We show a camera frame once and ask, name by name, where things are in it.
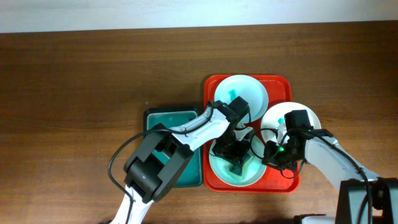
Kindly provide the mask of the green yellow sponge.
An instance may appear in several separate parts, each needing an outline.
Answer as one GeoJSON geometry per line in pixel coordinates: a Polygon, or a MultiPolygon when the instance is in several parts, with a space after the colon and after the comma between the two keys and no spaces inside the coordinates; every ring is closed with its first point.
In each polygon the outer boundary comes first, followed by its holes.
{"type": "Polygon", "coordinates": [[[237,164],[233,164],[230,168],[229,171],[237,177],[241,177],[243,174],[243,167],[245,163],[249,162],[252,159],[252,155],[246,154],[241,161],[238,161],[237,164]]]}

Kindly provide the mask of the pale green plate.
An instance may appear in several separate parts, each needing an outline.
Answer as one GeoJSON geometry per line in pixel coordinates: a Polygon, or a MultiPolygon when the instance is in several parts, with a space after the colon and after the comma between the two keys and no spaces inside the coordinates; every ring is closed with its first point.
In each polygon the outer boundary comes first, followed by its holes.
{"type": "Polygon", "coordinates": [[[260,158],[248,150],[244,158],[242,175],[236,175],[230,171],[233,165],[219,157],[209,156],[210,167],[217,178],[233,187],[247,187],[255,184],[265,173],[267,166],[262,164],[260,158]]]}

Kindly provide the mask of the white plate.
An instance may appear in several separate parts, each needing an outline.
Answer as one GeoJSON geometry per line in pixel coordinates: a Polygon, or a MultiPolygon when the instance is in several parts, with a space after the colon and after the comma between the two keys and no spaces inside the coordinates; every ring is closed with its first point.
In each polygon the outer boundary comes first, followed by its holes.
{"type": "Polygon", "coordinates": [[[264,143],[267,143],[268,141],[279,142],[282,139],[282,135],[280,134],[286,131],[284,115],[293,110],[306,110],[308,113],[310,125],[313,126],[315,129],[322,128],[320,120],[309,107],[296,102],[278,103],[266,111],[266,113],[262,117],[260,128],[278,130],[280,128],[280,125],[282,124],[282,130],[279,132],[278,137],[276,137],[276,135],[272,131],[262,130],[261,136],[264,143]]]}

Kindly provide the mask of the light blue plate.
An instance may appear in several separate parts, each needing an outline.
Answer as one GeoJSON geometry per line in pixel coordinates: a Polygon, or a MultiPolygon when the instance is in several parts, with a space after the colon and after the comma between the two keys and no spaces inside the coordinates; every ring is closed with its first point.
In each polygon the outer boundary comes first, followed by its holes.
{"type": "Polygon", "coordinates": [[[248,102],[251,121],[257,121],[265,114],[269,96],[260,81],[248,75],[232,75],[216,87],[214,99],[230,104],[238,96],[248,102]]]}

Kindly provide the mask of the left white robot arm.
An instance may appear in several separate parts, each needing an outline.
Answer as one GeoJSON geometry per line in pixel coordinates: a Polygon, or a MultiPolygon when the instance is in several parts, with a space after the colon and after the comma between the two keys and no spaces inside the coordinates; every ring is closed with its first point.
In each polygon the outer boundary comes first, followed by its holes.
{"type": "Polygon", "coordinates": [[[195,151],[208,141],[215,143],[214,156],[229,162],[234,174],[241,174],[254,133],[243,127],[248,113],[249,104],[240,96],[229,104],[210,101],[203,114],[185,124],[172,128],[157,124],[123,143],[120,149],[143,138],[124,164],[125,186],[111,179],[124,194],[111,223],[141,223],[150,206],[168,194],[195,151]]]}

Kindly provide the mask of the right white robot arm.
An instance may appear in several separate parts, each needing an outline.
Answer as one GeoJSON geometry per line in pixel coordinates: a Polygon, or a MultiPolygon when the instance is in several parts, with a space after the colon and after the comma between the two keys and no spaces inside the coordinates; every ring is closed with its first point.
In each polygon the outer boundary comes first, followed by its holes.
{"type": "Polygon", "coordinates": [[[266,142],[263,164],[294,174],[311,164],[339,191],[334,217],[296,215],[294,223],[397,223],[397,179],[361,165],[331,132],[311,126],[306,110],[286,113],[276,137],[266,142]]]}

